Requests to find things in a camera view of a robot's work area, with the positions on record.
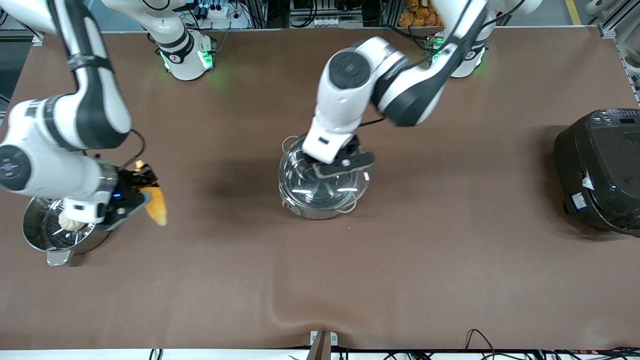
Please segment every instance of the black electronic device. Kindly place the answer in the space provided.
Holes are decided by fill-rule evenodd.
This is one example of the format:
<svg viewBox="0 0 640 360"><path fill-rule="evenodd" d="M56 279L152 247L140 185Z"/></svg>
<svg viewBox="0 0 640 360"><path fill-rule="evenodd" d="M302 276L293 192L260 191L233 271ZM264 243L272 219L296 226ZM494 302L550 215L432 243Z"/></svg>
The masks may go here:
<svg viewBox="0 0 640 360"><path fill-rule="evenodd" d="M567 214L599 230L640 237L640 110L582 117L557 136L554 156Z"/></svg>

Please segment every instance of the yellow tape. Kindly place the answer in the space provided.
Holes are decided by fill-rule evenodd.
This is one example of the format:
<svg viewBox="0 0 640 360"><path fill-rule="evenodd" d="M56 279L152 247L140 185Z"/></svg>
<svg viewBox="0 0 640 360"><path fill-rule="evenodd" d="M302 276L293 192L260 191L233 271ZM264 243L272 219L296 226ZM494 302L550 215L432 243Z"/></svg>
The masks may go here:
<svg viewBox="0 0 640 360"><path fill-rule="evenodd" d="M578 9L575 8L573 0L564 0L566 2L566 8L569 10L569 16L571 16L571 22L573 25L580 25L580 16L578 15Z"/></svg>

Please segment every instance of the white sticker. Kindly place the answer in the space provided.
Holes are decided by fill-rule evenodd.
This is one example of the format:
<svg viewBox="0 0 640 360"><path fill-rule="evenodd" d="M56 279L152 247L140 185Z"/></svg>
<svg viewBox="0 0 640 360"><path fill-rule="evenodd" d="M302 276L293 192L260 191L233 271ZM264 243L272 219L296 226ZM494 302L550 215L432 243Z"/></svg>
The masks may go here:
<svg viewBox="0 0 640 360"><path fill-rule="evenodd" d="M577 210L587 207L587 202L584 201L584 196L582 196L582 193L571 195L571 200L573 200L573 205Z"/></svg>

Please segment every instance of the pot handle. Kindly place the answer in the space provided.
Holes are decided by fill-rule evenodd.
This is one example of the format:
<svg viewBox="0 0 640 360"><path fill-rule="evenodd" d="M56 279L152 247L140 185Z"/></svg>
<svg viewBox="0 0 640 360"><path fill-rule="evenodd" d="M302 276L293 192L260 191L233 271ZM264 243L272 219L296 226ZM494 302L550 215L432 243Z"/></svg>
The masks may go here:
<svg viewBox="0 0 640 360"><path fill-rule="evenodd" d="M75 253L76 252L73 250L65 252L48 252L47 264L49 264L49 266L62 266L66 264Z"/></svg>

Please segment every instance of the brown tabletop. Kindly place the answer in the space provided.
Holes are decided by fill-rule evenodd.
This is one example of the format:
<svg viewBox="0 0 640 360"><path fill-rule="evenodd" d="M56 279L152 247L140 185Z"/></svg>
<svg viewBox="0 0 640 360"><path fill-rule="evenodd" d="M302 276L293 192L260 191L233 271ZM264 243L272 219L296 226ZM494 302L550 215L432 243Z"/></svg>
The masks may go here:
<svg viewBox="0 0 640 360"><path fill-rule="evenodd" d="M20 231L29 199L0 192L0 348L292 347L314 329L352 348L461 348L473 327L497 348L638 345L640 240L564 216L551 158L587 112L637 106L595 28L497 29L425 123L360 131L377 162L354 212L281 207L281 141L308 129L327 59L372 35L419 56L391 31L229 33L215 72L180 82L144 34L106 35L169 225L139 213L51 268ZM13 103L73 89L47 37Z"/></svg>

